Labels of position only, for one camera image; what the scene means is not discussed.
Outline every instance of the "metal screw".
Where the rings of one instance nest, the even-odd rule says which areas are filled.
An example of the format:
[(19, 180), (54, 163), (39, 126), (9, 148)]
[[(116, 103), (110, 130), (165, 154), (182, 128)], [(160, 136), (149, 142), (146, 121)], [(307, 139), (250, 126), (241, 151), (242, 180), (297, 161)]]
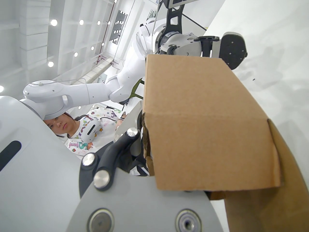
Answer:
[(102, 189), (109, 183), (110, 175), (106, 170), (97, 171), (93, 177), (93, 183), (96, 189)]
[(177, 232), (202, 232), (199, 216), (192, 210), (184, 209), (176, 217)]
[(127, 135), (129, 137), (135, 137), (138, 134), (138, 129), (135, 127), (131, 127), (127, 130)]
[(93, 153), (88, 153), (83, 157), (82, 164), (84, 167), (92, 165), (95, 161), (96, 156)]
[(115, 226), (115, 219), (111, 211), (99, 209), (91, 215), (89, 220), (90, 232), (112, 232)]

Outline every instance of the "cardboard box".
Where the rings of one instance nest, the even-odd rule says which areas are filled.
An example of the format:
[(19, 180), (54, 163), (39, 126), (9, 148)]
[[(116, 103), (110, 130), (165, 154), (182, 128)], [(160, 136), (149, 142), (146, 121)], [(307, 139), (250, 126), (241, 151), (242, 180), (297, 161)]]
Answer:
[(294, 157), (221, 59), (149, 55), (145, 83), (144, 154), (158, 189), (225, 198), (230, 232), (309, 231)]

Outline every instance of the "grid light panel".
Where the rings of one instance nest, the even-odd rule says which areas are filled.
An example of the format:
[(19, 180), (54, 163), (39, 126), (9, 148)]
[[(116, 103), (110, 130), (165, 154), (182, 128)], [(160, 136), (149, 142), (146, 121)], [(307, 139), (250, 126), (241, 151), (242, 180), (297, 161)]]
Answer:
[(113, 25), (112, 34), (109, 38), (110, 42), (116, 45), (118, 44), (122, 31), (123, 31), (123, 27), (126, 23), (126, 19), (127, 19), (127, 14), (125, 14), (123, 11), (118, 11), (116, 20)]

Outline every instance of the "white t-shirt with graphics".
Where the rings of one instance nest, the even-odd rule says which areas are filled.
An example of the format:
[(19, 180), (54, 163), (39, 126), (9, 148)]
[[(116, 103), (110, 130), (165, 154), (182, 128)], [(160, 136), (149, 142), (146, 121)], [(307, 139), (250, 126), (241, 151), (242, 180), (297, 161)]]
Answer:
[[(82, 132), (89, 122), (94, 119), (101, 119), (101, 128), (96, 132), (95, 138), (91, 143), (81, 141)], [(79, 158), (83, 158), (87, 153), (97, 152), (100, 148), (114, 140), (116, 123), (118, 117), (112, 109), (94, 109), (82, 117), (76, 133), (68, 141), (68, 149), (75, 153)]]

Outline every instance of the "grey metal plate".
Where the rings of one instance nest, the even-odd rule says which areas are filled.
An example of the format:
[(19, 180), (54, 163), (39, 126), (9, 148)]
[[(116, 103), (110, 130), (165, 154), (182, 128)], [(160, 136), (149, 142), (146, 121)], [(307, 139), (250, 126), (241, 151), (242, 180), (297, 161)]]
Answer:
[(114, 232), (172, 232), (177, 214), (183, 209), (195, 211), (203, 232), (223, 232), (219, 219), (202, 191), (161, 191), (155, 178), (132, 176), (117, 169), (115, 181), (106, 192), (89, 186), (70, 221), (67, 232), (87, 231), (90, 215), (107, 208), (115, 219)]

